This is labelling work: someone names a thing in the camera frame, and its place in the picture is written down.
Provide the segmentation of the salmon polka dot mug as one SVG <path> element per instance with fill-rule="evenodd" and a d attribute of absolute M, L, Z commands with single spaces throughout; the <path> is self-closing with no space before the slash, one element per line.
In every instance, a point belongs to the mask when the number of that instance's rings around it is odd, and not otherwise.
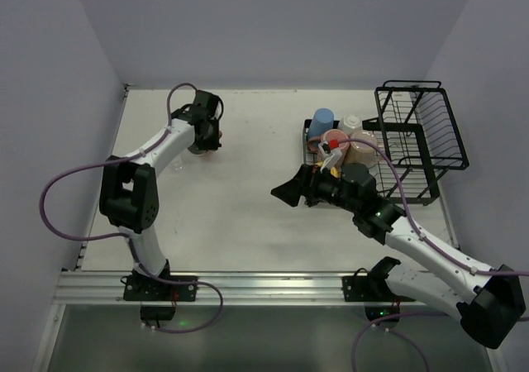
<path fill-rule="evenodd" d="M 222 131 L 219 131 L 219 140 L 223 137 L 223 132 Z M 199 151 L 199 150 L 195 150 L 193 148 L 188 148 L 188 151 L 192 154 L 192 155 L 195 155 L 195 156 L 198 156 L 198 157 L 206 157 L 206 156 L 209 156 L 211 155 L 212 153 L 216 152 L 216 150 L 203 150 L 203 151 Z"/>

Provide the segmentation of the clear faceted glass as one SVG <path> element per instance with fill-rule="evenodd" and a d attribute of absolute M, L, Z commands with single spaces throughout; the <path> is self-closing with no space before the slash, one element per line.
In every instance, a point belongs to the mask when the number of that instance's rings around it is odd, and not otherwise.
<path fill-rule="evenodd" d="M 174 170 L 174 171 L 180 171 L 182 168 L 183 168 L 183 161 L 182 161 L 182 156 L 181 155 L 177 155 L 176 157 L 174 157 L 170 163 L 169 163 L 169 167 Z"/>

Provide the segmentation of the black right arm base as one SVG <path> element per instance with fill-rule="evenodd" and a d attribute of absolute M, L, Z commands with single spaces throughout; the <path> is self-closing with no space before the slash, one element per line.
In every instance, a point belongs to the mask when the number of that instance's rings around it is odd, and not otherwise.
<path fill-rule="evenodd" d="M 390 271 L 400 265 L 395 258 L 386 256 L 373 268 L 358 268 L 354 273 L 341 277 L 341 289 L 347 303 L 364 304 L 369 321 L 400 313 L 401 298 L 386 284 Z"/>

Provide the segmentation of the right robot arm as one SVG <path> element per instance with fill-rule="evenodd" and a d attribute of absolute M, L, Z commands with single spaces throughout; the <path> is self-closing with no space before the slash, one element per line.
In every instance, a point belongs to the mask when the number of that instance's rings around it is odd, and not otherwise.
<path fill-rule="evenodd" d="M 453 317 L 482 346 L 499 348 L 526 311 L 521 272 L 508 265 L 494 268 L 433 236 L 404 206 L 378 194 L 362 164 L 347 165 L 340 177 L 302 165 L 270 193 L 291 207 L 305 198 L 350 212 L 362 235 L 426 268 L 420 273 L 393 262 L 383 269 L 384 288 Z"/>

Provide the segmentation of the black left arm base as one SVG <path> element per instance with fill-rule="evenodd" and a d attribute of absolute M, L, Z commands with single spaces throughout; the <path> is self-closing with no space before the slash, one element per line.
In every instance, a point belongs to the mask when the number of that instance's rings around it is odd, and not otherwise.
<path fill-rule="evenodd" d="M 191 284 L 198 280 L 190 274 L 174 275 L 169 269 L 164 269 L 159 279 L 178 282 L 178 285 L 164 284 L 136 271 L 122 276 L 120 282 L 124 285 L 123 299 L 128 302 L 167 302 L 169 306 L 140 306 L 140 319 L 156 327 L 167 325 L 175 316 L 178 301 L 194 302 L 197 286 Z"/>

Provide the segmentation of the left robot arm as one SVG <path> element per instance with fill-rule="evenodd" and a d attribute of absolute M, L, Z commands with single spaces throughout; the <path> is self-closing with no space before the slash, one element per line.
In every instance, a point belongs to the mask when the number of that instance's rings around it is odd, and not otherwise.
<path fill-rule="evenodd" d="M 155 231 L 157 179 L 183 151 L 204 155 L 221 147 L 222 99 L 198 90 L 191 103 L 169 114 L 169 124 L 131 153 L 111 156 L 103 169 L 99 212 L 126 238 L 135 267 L 160 278 L 168 269 Z"/>

